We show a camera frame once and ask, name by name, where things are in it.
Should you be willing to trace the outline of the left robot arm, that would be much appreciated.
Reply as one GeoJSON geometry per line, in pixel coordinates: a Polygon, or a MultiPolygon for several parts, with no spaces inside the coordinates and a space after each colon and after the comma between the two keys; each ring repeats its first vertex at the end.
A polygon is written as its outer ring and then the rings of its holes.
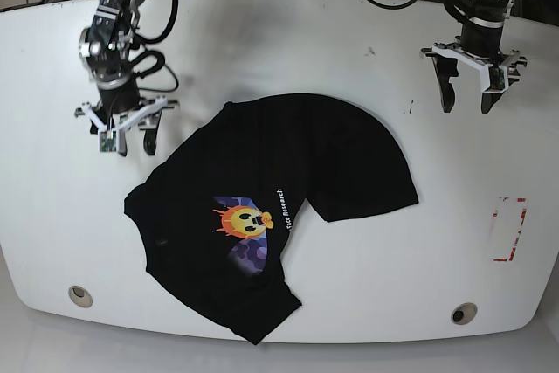
{"type": "Polygon", "coordinates": [[[458,64],[476,70],[480,80],[480,110],[488,114],[509,87],[520,80],[519,66],[527,59],[517,50],[500,48],[504,24],[515,0],[445,0],[449,15],[461,24],[461,33],[448,44],[435,43],[422,54],[431,58],[437,76],[440,101],[449,113],[455,104],[451,79],[459,76],[458,64]]]}

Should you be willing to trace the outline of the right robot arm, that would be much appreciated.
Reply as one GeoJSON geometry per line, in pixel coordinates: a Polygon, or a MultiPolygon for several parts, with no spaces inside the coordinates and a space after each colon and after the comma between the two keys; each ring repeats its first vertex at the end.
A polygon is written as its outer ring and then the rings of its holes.
{"type": "Polygon", "coordinates": [[[178,0],[171,0],[169,20],[162,33],[146,38],[139,32],[140,6],[145,0],[99,0],[91,25],[79,39],[79,57],[96,85],[100,99],[85,102],[74,111],[91,122],[101,153],[128,153],[126,134],[143,133],[144,152],[153,156],[162,111],[179,103],[168,99],[169,89],[146,88],[139,81],[167,69],[162,52],[155,50],[171,33],[178,14],[178,0]]]}

